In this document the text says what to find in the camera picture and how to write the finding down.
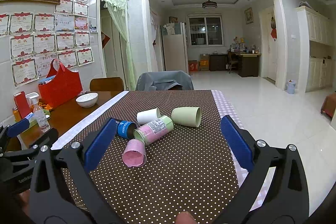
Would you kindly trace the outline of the right hand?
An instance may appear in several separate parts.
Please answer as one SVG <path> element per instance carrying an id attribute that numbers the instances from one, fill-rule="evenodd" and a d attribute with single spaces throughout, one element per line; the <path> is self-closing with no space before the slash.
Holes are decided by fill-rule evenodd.
<path id="1" fill-rule="evenodd" d="M 197 224 L 197 221 L 188 211 L 183 211 L 177 215 L 175 224 Z"/>

